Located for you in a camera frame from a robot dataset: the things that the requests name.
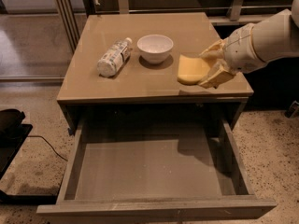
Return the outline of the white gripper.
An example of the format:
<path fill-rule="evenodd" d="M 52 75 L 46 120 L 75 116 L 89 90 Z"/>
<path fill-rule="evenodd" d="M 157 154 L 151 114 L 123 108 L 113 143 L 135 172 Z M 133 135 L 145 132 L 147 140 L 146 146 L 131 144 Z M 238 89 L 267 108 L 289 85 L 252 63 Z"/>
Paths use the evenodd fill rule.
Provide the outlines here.
<path fill-rule="evenodd" d="M 266 67 L 256 53 L 253 46 L 254 24 L 249 23 L 234 30 L 226 40 L 220 39 L 199 54 L 206 60 L 223 59 L 216 61 L 207 74 L 200 79 L 198 85 L 208 88 L 218 88 L 221 84 L 235 77 L 236 72 L 251 73 Z"/>

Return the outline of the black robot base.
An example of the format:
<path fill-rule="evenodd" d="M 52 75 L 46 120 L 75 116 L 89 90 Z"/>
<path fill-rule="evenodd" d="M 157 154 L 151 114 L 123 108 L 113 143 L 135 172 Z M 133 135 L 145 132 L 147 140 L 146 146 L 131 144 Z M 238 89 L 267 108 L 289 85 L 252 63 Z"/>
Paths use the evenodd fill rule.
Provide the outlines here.
<path fill-rule="evenodd" d="M 0 111 L 0 179 L 14 160 L 33 126 L 23 124 L 25 114 L 18 109 Z M 0 203 L 15 205 L 54 204 L 57 197 L 46 194 L 9 195 L 0 190 Z"/>

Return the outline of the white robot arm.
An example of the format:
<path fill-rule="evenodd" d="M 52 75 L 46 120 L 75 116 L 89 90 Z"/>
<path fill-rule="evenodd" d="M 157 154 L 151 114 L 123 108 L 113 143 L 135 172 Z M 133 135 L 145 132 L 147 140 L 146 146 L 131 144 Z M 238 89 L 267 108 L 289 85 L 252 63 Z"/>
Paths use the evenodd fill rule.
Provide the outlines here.
<path fill-rule="evenodd" d="M 237 73 L 251 73 L 275 60 L 298 56 L 299 0 L 293 0 L 292 9 L 242 26 L 204 50 L 200 57 L 212 62 L 212 67 L 198 85 L 217 88 Z"/>

